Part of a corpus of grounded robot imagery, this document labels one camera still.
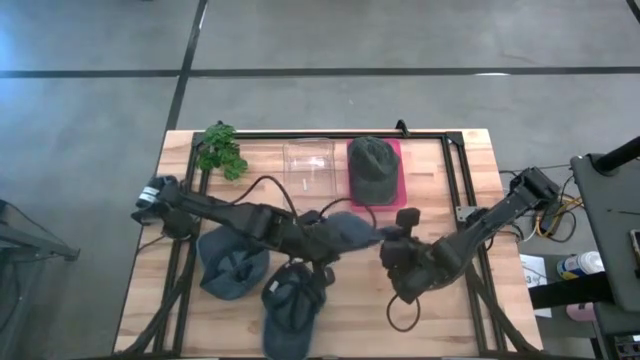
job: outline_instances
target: pink mat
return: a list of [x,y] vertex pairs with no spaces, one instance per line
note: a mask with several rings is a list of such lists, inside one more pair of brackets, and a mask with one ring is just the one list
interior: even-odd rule
[[[400,141],[398,139],[382,139],[387,144],[391,145],[393,151],[398,155],[398,189],[396,190],[396,199],[389,205],[374,205],[369,206],[372,211],[397,211],[407,205],[407,188],[404,183],[404,167],[402,166],[402,151],[400,148]],[[353,140],[347,141],[347,147]],[[347,184],[349,184],[349,171],[347,171]],[[351,186],[349,186],[349,197],[351,197]],[[351,201],[351,210],[355,212],[367,211],[364,206]]]

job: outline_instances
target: transparent box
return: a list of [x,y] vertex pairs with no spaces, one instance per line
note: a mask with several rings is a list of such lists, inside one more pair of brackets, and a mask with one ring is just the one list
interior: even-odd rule
[[322,138],[293,140],[283,146],[284,186],[298,215],[320,211],[336,199],[334,149],[332,140]]

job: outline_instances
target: concrete floor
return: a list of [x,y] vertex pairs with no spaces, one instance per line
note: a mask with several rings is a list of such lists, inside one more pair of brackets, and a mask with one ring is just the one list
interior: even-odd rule
[[[197,3],[2,1],[0,71],[179,70]],[[639,65],[640,24],[623,0],[209,0],[193,68]],[[82,248],[77,263],[47,265],[19,358],[111,351],[140,232],[129,213],[176,82],[0,79],[0,197]],[[194,78],[177,128],[486,127],[499,166],[521,169],[637,135],[639,93],[640,75]],[[521,251],[594,249],[579,222],[569,243],[534,238]]]

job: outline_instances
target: can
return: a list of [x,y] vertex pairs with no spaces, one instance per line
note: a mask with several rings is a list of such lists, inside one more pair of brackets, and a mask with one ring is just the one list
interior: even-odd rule
[[597,251],[589,251],[559,261],[557,268],[558,274],[565,280],[576,279],[580,276],[604,271],[600,253]]

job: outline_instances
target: butcher block tabletop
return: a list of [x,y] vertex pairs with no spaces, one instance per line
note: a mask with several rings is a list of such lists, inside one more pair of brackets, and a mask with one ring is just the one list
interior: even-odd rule
[[[495,156],[486,129],[459,130],[464,135],[471,178],[479,206],[490,207],[503,198]],[[158,164],[158,175],[184,179],[193,131],[169,131]],[[290,140],[239,140],[248,172],[231,183],[213,171],[208,194],[223,200],[239,197],[256,178],[269,174],[283,181],[283,145]],[[421,221],[413,235],[423,242],[434,242],[455,231],[453,209],[444,165],[442,144],[431,139],[400,141],[407,192],[406,207],[421,211]],[[464,184],[458,156],[452,147],[458,191],[462,203]],[[335,140],[336,197],[348,196],[346,141]],[[197,189],[199,174],[195,177]],[[245,199],[284,207],[283,197],[271,182],[261,182]],[[348,203],[332,211],[349,210]],[[357,213],[368,219],[367,213]],[[395,212],[377,212],[378,226],[392,224]],[[205,221],[202,233],[216,224]],[[160,226],[144,229],[140,246],[156,239]],[[164,239],[145,248],[136,257],[115,351],[129,346],[147,326],[162,298],[170,255],[171,240]],[[416,327],[407,333],[395,331],[385,311],[394,295],[386,270],[382,267],[379,246],[344,254],[333,265],[336,282],[327,288],[327,302],[315,323],[309,356],[333,357],[423,357],[473,356],[478,354],[464,277],[442,290],[420,296],[422,312]],[[265,311],[260,300],[262,287],[271,273],[286,261],[282,254],[271,254],[270,273],[248,295],[234,301],[215,298],[199,287],[203,269],[197,263],[191,289],[182,356],[263,357],[262,328]],[[516,328],[534,346],[541,348],[533,308],[529,299],[518,248],[510,235],[500,235],[489,251],[489,260],[498,301]],[[408,326],[415,316],[415,305],[396,301],[391,311],[399,327]],[[483,306],[483,321],[489,348],[494,348],[491,322]],[[170,347],[175,325],[168,322],[165,347]]]

